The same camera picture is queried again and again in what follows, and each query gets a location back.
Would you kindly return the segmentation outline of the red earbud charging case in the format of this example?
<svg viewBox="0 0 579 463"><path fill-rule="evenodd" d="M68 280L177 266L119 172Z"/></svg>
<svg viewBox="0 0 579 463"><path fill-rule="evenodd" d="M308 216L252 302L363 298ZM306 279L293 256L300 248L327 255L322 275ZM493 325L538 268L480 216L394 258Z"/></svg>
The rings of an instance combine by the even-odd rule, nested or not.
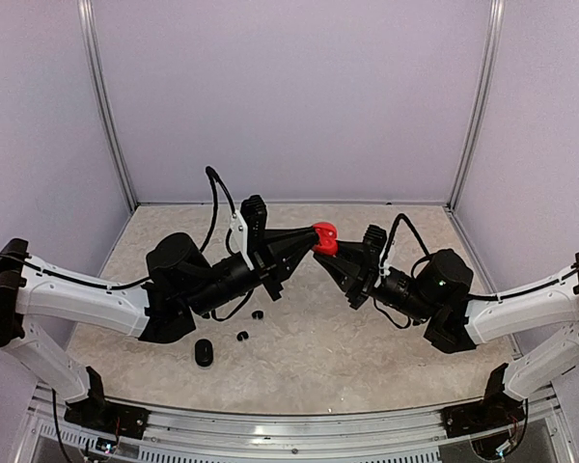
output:
<svg viewBox="0 0 579 463"><path fill-rule="evenodd" d="M313 252L318 255L334 257L338 253L337 228L329 222L319 222L313 225L318 236L318 243L313 247Z"/></svg>

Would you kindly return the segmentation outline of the black earbud charging case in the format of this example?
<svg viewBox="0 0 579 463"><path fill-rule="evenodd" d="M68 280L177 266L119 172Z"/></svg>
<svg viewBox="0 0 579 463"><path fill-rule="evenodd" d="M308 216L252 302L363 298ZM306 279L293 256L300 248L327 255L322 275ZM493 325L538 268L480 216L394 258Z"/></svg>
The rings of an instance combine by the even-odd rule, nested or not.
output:
<svg viewBox="0 0 579 463"><path fill-rule="evenodd" d="M201 368L208 368L214 360L212 342L208 339L199 339L194 345L194 358L196 364Z"/></svg>

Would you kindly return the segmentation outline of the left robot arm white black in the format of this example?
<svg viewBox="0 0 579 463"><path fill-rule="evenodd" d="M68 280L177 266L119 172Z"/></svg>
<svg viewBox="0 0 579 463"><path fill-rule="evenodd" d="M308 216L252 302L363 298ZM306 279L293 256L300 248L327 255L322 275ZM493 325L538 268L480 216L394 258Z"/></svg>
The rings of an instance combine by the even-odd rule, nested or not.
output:
<svg viewBox="0 0 579 463"><path fill-rule="evenodd" d="M65 271L30 255L14 238L0 252L0 348L51 386L97 429L116 419L99 375L74 361L34 321L43 315L110 329L148 343L173 343L203 316L262 286L272 300L319 242L312 227L264 230L245 250L211 265L184 232L146 256L148 275L134 284Z"/></svg>

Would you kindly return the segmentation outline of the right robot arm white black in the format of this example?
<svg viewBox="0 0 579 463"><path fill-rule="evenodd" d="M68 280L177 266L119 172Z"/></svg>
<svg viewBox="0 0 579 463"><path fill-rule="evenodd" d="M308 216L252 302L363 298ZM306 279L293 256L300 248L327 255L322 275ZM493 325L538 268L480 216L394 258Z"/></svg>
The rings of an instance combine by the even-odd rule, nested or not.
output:
<svg viewBox="0 0 579 463"><path fill-rule="evenodd" d="M558 332L523 357L493 370L474 411L477 423L497 426L513 402L579 365L579 253L557 274L530 285L489 295L473 295L472 270L453 250L420 260L418 275L379 262L381 248L341 242L335 254L315 252L315 260L344 293L349 306L367 300L425 325L425 338L443 353L469 351L481 344L543 325Z"/></svg>

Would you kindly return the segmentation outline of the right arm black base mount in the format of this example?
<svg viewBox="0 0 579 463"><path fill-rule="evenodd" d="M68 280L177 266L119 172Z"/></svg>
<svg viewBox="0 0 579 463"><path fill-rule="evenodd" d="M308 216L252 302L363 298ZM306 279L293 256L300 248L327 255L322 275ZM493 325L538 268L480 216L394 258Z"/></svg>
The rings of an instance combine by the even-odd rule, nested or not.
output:
<svg viewBox="0 0 579 463"><path fill-rule="evenodd" d="M527 412L524 401L504 393L504 373L508 366L501 364L490 373L481 399L442 409L442 423L448 438L484 432L513 424L514 420L525 420Z"/></svg>

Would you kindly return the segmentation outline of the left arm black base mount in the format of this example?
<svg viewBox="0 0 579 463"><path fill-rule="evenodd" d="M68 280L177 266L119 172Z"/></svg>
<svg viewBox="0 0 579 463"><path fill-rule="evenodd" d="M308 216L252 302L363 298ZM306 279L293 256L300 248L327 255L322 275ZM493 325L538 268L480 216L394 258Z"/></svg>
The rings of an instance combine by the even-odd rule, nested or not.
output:
<svg viewBox="0 0 579 463"><path fill-rule="evenodd" d="M86 372L89 379L87 394L81 400L66 402L65 420L117 438L142 440L151 411L108 400L101 376L92 367L86 367Z"/></svg>

